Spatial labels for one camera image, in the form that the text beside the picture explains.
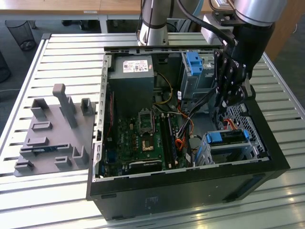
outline black hose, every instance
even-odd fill
[[[181,9],[181,11],[185,14],[185,16],[190,19],[191,21],[197,23],[198,25],[200,25],[201,27],[204,27],[205,29],[212,31],[213,33],[215,33],[215,35],[217,37],[219,37],[220,39],[225,40],[229,45],[231,46],[235,46],[235,42],[232,38],[228,37],[224,32],[222,32],[221,30],[219,30],[218,28],[214,27],[213,25],[195,17],[194,15],[190,14],[185,7],[182,5],[181,0],[177,0],[177,4],[179,5],[179,8]]]

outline white label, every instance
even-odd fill
[[[84,13],[97,13],[97,11],[84,11]]]
[[[204,64],[203,67],[204,68],[211,68],[212,66],[211,66],[211,64]]]
[[[189,154],[185,154],[185,158],[189,163],[191,162],[191,156]]]
[[[177,95],[178,95],[178,99],[182,100],[182,93],[181,93],[181,91],[178,91]]]
[[[124,73],[141,73],[148,72],[147,60],[142,61],[124,61],[123,63]]]

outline metal table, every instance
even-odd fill
[[[170,44],[206,44],[199,33],[169,34]],[[305,112],[266,55],[251,83],[291,169],[241,201],[202,206],[127,220],[105,221],[85,200],[88,170],[14,177],[34,98],[53,98],[55,83],[66,84],[75,103],[98,102],[103,47],[137,45],[134,34],[54,34],[41,40],[0,138],[0,228],[289,228],[305,227]]]

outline wire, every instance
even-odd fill
[[[197,137],[197,138],[199,138],[200,140],[202,140],[202,137],[199,136],[199,135],[193,135],[193,137]]]
[[[295,34],[296,31],[297,31],[297,24],[295,24],[295,31],[293,31],[292,34]]]
[[[237,130],[236,126],[234,125],[233,121],[229,118],[224,119],[224,121],[227,121],[232,130]]]
[[[112,126],[112,94],[110,94],[110,126],[109,126],[109,129],[108,129],[108,132],[107,132],[106,139],[108,138],[109,133],[111,131],[111,126]]]
[[[209,0],[209,5],[210,5],[210,7],[211,7],[211,9],[212,9],[213,11],[227,11],[227,10],[222,10],[222,9],[215,8],[215,7],[213,6],[211,0]]]
[[[162,109],[161,109],[158,105],[156,105],[156,104],[154,104],[154,107],[157,108],[157,110],[160,111],[161,113],[169,113],[169,114],[181,115],[181,113],[178,113],[178,112],[162,110]]]
[[[163,74],[157,73],[157,75],[160,75],[167,82],[167,84],[169,85],[169,87],[171,89],[171,95],[170,95],[168,100],[165,100],[165,101],[162,101],[162,102],[155,102],[155,103],[153,103],[153,104],[157,104],[157,105],[162,105],[162,104],[168,103],[172,99],[172,97],[173,97],[173,88],[172,88],[170,82],[167,80],[167,78]]]
[[[9,92],[9,91],[20,91],[20,89],[6,89],[6,90],[1,90],[0,92]]]
[[[176,26],[174,26],[173,24],[170,24],[170,23],[166,23],[166,24],[168,24],[168,25],[171,25],[174,29],[175,29],[175,32],[178,32],[178,30],[177,30],[177,27]]]
[[[187,115],[186,114],[184,114],[181,110],[180,110],[180,105],[177,107],[177,110],[178,110],[178,112],[184,117],[184,118],[187,118]],[[190,131],[190,135],[192,135],[193,134],[193,131],[194,131],[194,123],[193,123],[193,121],[190,119],[190,122],[191,122],[191,125],[192,125],[192,129],[191,129],[191,131]]]
[[[205,22],[205,21],[203,21],[203,20],[201,20],[201,19],[195,17],[195,16],[192,15],[192,14],[190,14],[190,13],[185,9],[185,7],[182,5],[181,0],[176,0],[176,1],[177,1],[178,5],[179,5],[181,11],[185,14],[185,16],[186,16],[188,19],[190,19],[191,21],[193,21],[193,22],[199,24],[201,27],[204,27],[204,28],[206,28],[207,30],[212,31],[213,33],[215,33],[215,35],[216,35],[217,37],[219,37],[219,38],[222,39],[222,40],[225,40],[229,45],[235,46],[235,41],[234,41],[232,38],[228,37],[224,32],[222,32],[222,31],[219,30],[218,28],[216,28],[216,27],[212,26],[211,24],[209,24],[209,23],[207,23],[207,22]]]
[[[183,22],[182,25],[180,26],[179,32],[181,31],[181,29],[182,29],[182,27],[184,26],[184,24],[185,24],[186,21],[187,21],[187,20],[184,20],[184,22]]]
[[[183,136],[183,133],[185,132],[185,130],[187,128],[188,122],[191,120],[193,115],[200,109],[200,107],[202,107],[204,104],[206,104],[209,101],[210,95],[213,95],[214,91],[215,91],[215,88],[211,89],[207,94],[205,94],[204,97],[202,97],[195,103],[195,105],[190,110],[185,123],[181,126],[180,130],[178,131],[178,134],[177,134],[178,138],[181,138]]]
[[[146,46],[148,44],[149,33],[151,31],[152,17],[153,17],[153,0],[152,0],[151,18],[149,19],[148,33],[147,33],[147,38],[146,38]]]

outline trash bin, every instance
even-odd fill
[[[5,62],[5,59],[0,52],[0,83],[10,77],[10,69]]]
[[[5,21],[5,25],[22,51],[31,50],[36,46],[28,21]]]

